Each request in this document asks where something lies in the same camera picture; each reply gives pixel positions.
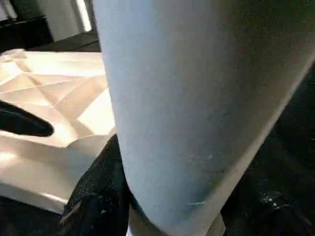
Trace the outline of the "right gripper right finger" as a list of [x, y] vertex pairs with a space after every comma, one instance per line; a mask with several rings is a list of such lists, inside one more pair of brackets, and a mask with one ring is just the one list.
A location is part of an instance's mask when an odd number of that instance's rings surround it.
[[315, 171], [282, 146], [262, 146], [222, 216], [226, 236], [313, 236]]

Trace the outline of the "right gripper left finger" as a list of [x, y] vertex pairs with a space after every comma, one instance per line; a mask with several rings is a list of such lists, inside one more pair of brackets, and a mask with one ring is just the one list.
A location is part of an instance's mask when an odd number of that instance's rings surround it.
[[77, 182], [60, 219], [62, 236], [125, 236], [130, 191], [113, 135]]

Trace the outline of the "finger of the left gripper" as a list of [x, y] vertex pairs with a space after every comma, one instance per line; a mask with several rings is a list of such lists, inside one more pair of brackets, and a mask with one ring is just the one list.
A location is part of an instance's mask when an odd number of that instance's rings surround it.
[[0, 101], [0, 130], [17, 135], [51, 136], [53, 126], [15, 105]]

